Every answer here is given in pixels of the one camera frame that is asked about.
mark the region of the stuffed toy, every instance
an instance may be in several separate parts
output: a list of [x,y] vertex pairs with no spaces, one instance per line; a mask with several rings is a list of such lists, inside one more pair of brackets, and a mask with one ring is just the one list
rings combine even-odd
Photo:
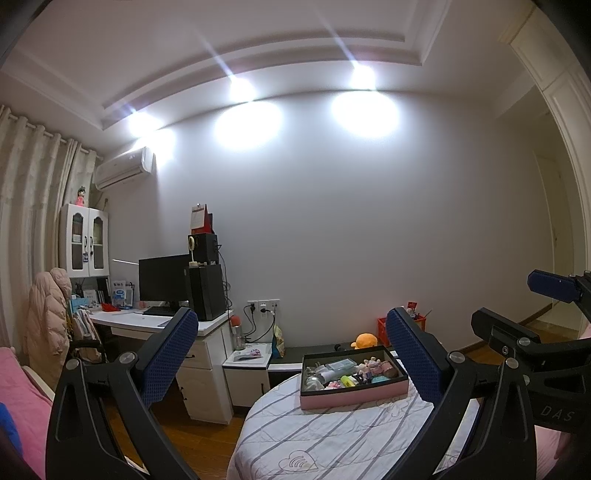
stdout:
[[362,333],[357,339],[351,343],[351,346],[358,350],[359,348],[367,348],[370,346],[377,346],[378,339],[371,333]]

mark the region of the drawer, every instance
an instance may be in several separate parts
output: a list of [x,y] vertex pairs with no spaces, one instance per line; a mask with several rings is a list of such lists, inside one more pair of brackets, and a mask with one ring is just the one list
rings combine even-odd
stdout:
[[177,383],[189,417],[193,420],[229,423],[232,410],[220,401],[212,370],[181,367],[177,372]]
[[209,359],[209,351],[207,350],[207,343],[201,340],[196,340],[191,345],[191,348],[185,355],[181,367],[189,368],[206,368],[211,370],[212,363]]
[[266,368],[224,368],[232,405],[252,407],[267,393],[269,375]]

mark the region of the speaker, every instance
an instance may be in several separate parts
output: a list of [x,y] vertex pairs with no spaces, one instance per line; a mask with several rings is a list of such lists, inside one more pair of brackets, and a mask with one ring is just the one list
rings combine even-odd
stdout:
[[193,250],[193,261],[200,264],[220,263],[217,235],[214,233],[196,233],[189,235],[195,242]]
[[189,307],[200,322],[211,322],[226,311],[221,265],[187,267],[184,274]]

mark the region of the pink tray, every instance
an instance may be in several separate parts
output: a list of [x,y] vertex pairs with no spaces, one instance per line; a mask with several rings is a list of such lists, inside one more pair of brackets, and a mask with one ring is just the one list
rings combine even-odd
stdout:
[[[336,390],[303,391],[304,375],[306,367],[312,367],[319,362],[321,364],[350,358],[357,364],[364,359],[376,357],[382,361],[389,361],[398,369],[400,375],[388,381],[370,385],[357,385],[356,387],[339,388]],[[343,407],[384,398],[402,397],[408,394],[408,374],[402,365],[383,346],[348,350],[343,352],[315,353],[305,355],[302,362],[302,378],[300,384],[300,406],[302,410],[314,410],[317,408]]]

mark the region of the white desk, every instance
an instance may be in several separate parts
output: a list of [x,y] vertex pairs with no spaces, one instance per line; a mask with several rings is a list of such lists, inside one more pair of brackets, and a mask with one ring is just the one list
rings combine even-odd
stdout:
[[[164,322],[172,317],[156,315],[143,315],[142,310],[121,310],[120,312],[94,312],[90,314],[92,323],[111,327],[113,335],[139,338],[146,340],[153,333],[164,330]],[[232,310],[222,313],[211,322],[199,322],[197,336],[205,337],[228,320],[228,313],[232,316]]]
[[[193,420],[230,423],[232,403],[228,395],[222,364],[232,355],[228,315],[212,322],[199,322],[197,338],[177,371],[177,384],[189,417]],[[162,332],[171,317],[143,315],[141,311],[95,312],[93,323],[111,327],[113,335],[146,340]]]

